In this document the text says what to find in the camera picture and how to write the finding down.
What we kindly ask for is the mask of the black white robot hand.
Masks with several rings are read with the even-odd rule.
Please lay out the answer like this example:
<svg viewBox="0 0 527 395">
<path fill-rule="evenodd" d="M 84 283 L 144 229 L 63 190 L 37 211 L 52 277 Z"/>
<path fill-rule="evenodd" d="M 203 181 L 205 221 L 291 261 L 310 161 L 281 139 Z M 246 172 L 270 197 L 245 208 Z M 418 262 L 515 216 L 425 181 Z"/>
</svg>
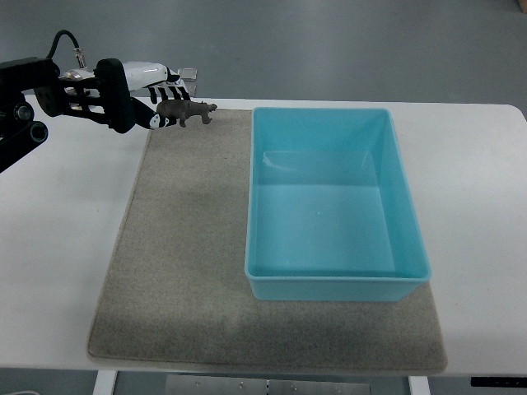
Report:
<svg viewBox="0 0 527 395">
<path fill-rule="evenodd" d="M 94 75 L 100 83 L 98 91 L 102 108 L 110 117 L 109 126 L 119 133 L 129 131 L 134 125 L 154 129 L 174 123 L 168 116 L 158 114 L 133 98 L 131 93 L 134 91 L 147 89 L 154 105 L 158 99 L 167 100 L 169 93 L 177 101 L 190 100 L 180 74 L 161 63 L 121 63 L 115 58 L 102 59 L 97 63 Z"/>
</svg>

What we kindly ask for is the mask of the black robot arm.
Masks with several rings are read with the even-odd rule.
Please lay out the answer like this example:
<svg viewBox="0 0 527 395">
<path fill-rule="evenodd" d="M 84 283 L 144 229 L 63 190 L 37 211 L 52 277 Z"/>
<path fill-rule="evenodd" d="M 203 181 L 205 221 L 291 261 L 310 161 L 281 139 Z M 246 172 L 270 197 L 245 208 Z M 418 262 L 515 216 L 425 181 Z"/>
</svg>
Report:
<svg viewBox="0 0 527 395">
<path fill-rule="evenodd" d="M 54 60 L 62 38 L 72 45 L 78 77 L 61 72 Z M 1 171 L 47 141 L 49 128 L 41 114 L 88 119 L 122 132 L 133 122 L 128 111 L 122 64 L 102 59 L 88 70 L 77 37 L 59 30 L 44 56 L 1 63 Z"/>
</svg>

